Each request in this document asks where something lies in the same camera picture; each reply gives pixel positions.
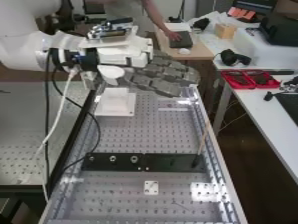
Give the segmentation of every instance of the cardboard box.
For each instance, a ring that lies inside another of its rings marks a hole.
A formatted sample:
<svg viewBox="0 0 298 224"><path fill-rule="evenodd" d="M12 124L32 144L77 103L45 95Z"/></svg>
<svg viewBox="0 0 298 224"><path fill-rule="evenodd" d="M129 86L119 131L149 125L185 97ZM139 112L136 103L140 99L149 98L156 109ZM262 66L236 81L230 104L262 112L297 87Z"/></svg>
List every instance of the cardboard box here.
<svg viewBox="0 0 298 224"><path fill-rule="evenodd" d="M233 25L216 24L216 35L221 39L233 39L237 27Z"/></svg>

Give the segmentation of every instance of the computer monitor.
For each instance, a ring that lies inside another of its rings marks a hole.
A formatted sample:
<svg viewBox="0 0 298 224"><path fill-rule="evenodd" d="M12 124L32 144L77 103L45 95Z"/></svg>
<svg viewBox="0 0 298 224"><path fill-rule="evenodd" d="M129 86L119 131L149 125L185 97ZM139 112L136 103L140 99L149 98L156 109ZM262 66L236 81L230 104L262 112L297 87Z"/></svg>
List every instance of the computer monitor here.
<svg viewBox="0 0 298 224"><path fill-rule="evenodd" d="M236 0L233 6L257 12L269 14L277 5L277 0Z"/></svg>

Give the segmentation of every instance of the red case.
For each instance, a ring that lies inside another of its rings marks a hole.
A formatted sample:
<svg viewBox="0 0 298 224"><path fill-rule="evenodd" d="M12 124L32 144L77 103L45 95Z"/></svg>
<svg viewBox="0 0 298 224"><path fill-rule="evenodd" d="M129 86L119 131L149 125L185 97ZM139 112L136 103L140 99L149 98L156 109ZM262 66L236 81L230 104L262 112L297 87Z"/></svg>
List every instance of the red case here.
<svg viewBox="0 0 298 224"><path fill-rule="evenodd" d="M264 78L266 78L268 83L264 84L264 85L258 84L256 82L254 78L252 77L252 75L249 74L249 72L261 73L261 74L257 74L257 75L264 76ZM260 89L274 89L274 88L280 88L280 86L281 86L281 82L278 82L273 78L273 76L268 72L265 72L265 71L261 71L261 70L246 70L246 71L244 71L244 74L245 74L245 76L249 77L249 79L254 83L256 87L260 88Z"/></svg>
<svg viewBox="0 0 298 224"><path fill-rule="evenodd" d="M226 82L230 84L230 86L234 89L254 89L256 88L256 83L253 82L253 80L248 77L248 75L244 74L242 71L238 70L232 70L232 71L222 71L221 75L224 77L224 79L226 80ZM237 80L236 77L241 76L245 81L248 82L248 84L241 84Z"/></svg>

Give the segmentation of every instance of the person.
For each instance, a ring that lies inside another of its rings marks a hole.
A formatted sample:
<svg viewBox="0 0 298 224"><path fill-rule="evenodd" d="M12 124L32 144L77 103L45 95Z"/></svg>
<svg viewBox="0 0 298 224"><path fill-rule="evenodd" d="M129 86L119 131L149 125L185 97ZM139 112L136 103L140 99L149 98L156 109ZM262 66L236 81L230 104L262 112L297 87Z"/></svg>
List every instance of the person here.
<svg viewBox="0 0 298 224"><path fill-rule="evenodd" d="M153 0L96 0L97 3L104 4L107 19L120 19L132 17L135 24L139 25L139 35L145 36L145 24L147 17L144 9L148 13L148 17L157 27L164 31L171 40L180 41L181 36L179 33L171 31L164 23L164 18L156 7Z"/></svg>

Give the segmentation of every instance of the red container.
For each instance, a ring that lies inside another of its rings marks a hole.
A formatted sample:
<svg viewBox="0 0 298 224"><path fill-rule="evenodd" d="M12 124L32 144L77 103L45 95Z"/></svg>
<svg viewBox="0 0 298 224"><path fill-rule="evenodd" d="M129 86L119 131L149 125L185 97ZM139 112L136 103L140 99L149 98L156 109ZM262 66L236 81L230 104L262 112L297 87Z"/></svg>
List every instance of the red container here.
<svg viewBox="0 0 298 224"><path fill-rule="evenodd" d="M246 70L244 74L252 79L254 85L260 89L280 88L281 82L278 82L273 76L261 70Z"/></svg>
<svg viewBox="0 0 298 224"><path fill-rule="evenodd" d="M234 89L254 89L256 83L242 71L222 71L221 75Z"/></svg>

